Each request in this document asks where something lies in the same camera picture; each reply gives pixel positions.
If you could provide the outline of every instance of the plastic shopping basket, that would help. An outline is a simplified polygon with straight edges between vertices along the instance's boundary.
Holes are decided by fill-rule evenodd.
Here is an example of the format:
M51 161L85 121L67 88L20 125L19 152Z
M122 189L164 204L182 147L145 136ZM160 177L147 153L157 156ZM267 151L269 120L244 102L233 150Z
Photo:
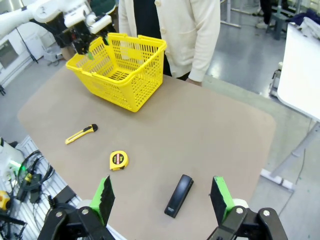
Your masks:
M76 54L66 67L94 95L137 112L163 82L166 41L109 33L108 42L97 38L89 47L92 60Z

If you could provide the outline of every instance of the brown tabletop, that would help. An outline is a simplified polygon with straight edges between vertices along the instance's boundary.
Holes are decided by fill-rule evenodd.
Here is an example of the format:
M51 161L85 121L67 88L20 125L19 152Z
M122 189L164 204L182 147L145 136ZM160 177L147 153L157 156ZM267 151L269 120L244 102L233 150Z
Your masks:
M205 240L217 226L208 196L214 175L234 198L249 201L275 131L258 109L181 80L163 85L132 113L91 94L63 68L19 112L19 119L55 170L91 199L111 176L115 202L109 224L128 240ZM99 129L75 142L82 128ZM112 151L129 165L109 170ZM194 184L176 218L164 214L182 174Z

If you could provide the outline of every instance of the gray floor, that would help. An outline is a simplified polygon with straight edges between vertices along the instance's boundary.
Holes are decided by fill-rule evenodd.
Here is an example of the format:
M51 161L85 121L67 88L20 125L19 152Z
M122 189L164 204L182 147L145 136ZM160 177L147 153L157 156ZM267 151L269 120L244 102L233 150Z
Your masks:
M232 1L237 8L237 1ZM254 12L256 8L245 7ZM226 4L221 5L221 19L226 19ZM256 29L261 17L231 12L231 22L241 29L221 24L212 63L207 74L254 93L268 95L269 83L285 53L285 40L274 40L271 33Z
M224 6L221 9L224 18ZM252 27L257 22L255 17L233 12L231 19L234 23L243 24L243 27L238 29L221 25L216 51L208 70L208 74L216 79L208 78L203 85L262 109L274 117L277 129L265 166L272 170L304 137L310 119L263 97L267 95L278 62L283 60L285 40L275 41L263 30ZM47 66L45 60L41 60L39 65L33 63L6 88L7 95L0 95L0 136L7 141L21 141L27 135L17 119L18 110L62 66L63 63L57 67ZM316 240L320 236L317 222L320 210L319 144L320 138L307 149L296 192L280 216L290 240ZM283 176L295 182L302 160L285 171ZM279 212L289 196L286 190L261 178L249 205L255 211L272 207Z

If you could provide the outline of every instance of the yellow tape measure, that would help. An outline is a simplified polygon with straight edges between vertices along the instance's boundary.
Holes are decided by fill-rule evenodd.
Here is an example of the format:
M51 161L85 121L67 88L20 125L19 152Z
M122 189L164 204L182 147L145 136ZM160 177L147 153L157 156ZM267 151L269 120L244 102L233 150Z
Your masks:
M128 155L124 151L114 151L110 155L110 169L116 171L124 169L129 164Z

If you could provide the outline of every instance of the black shirt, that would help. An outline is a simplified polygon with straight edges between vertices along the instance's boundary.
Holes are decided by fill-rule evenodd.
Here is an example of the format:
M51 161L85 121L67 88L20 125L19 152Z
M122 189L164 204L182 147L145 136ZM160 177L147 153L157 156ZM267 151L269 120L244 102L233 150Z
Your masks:
M155 0L133 0L136 33L161 39L160 25ZM166 55L163 61L163 74L171 76Z

